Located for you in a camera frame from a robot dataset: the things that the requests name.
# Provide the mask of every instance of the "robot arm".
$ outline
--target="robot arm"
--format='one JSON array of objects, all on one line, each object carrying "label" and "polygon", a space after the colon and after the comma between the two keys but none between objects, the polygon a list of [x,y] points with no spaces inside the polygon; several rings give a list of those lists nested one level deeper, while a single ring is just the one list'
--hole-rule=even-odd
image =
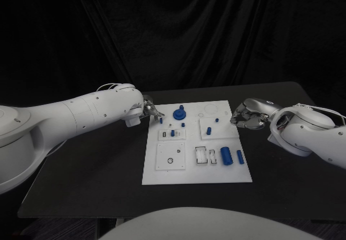
[{"label": "robot arm", "polygon": [[[324,161],[346,169],[346,126],[337,127],[332,120],[312,108],[340,115],[319,107],[296,104],[280,108],[269,101],[247,98],[233,112],[230,124],[257,130],[269,122],[269,142],[302,157],[314,152]],[[244,121],[236,121],[239,115]]]},{"label": "robot arm", "polygon": [[164,116],[131,84],[34,107],[0,106],[0,193],[25,180],[61,141],[118,120],[132,127],[149,115]]}]

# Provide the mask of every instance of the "small blue part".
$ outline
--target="small blue part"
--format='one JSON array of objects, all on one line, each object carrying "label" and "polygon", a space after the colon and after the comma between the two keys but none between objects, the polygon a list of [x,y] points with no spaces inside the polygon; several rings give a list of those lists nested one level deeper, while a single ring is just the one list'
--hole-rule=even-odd
[{"label": "small blue part", "polygon": [[243,164],[243,155],[242,155],[242,151],[237,150],[237,151],[236,151],[236,154],[237,154],[239,164]]},{"label": "small blue part", "polygon": [[185,118],[185,111],[182,105],[180,105],[178,109],[172,112],[172,118],[175,120],[182,120]]},{"label": "small blue part", "polygon": [[229,152],[229,147],[224,146],[220,148],[220,156],[221,156],[221,161],[224,165],[230,165],[233,163],[230,152]]},{"label": "small blue part", "polygon": [[207,129],[205,129],[205,135],[210,135],[210,134],[211,134],[211,128],[207,127]]}]

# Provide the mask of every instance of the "white board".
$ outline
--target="white board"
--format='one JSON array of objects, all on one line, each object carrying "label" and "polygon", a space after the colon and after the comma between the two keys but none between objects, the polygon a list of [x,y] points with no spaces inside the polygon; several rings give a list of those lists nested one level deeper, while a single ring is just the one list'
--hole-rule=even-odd
[{"label": "white board", "polygon": [[[180,105],[182,105],[185,111],[185,118],[182,120],[175,120],[172,118],[172,112],[178,109]],[[149,116],[141,184],[250,183],[252,178],[246,163],[246,153],[243,153],[237,129],[229,123],[231,111],[227,101],[165,104],[155,105],[155,108],[165,116],[162,117],[162,124],[159,124],[159,121],[154,121],[154,117]],[[216,139],[201,139],[200,119],[205,118],[218,118],[218,123],[221,124],[227,121],[224,127],[227,129],[226,133],[229,134],[229,138],[224,138],[224,135],[221,135],[221,137],[214,136],[213,134],[217,132],[221,133],[221,131],[216,130],[217,127],[214,127],[213,131],[211,127],[210,136],[213,135]],[[158,140],[159,130],[175,131],[181,129],[184,129],[184,139]],[[182,143],[184,145],[184,169],[174,168],[171,170],[155,170],[158,144],[167,143]],[[195,147],[205,148],[207,163],[197,164]],[[233,162],[230,165],[223,165],[220,154],[221,147],[229,147]],[[216,163],[211,163],[210,160],[210,150],[214,150],[213,157]],[[239,164],[236,150],[242,152],[243,164]]]}]

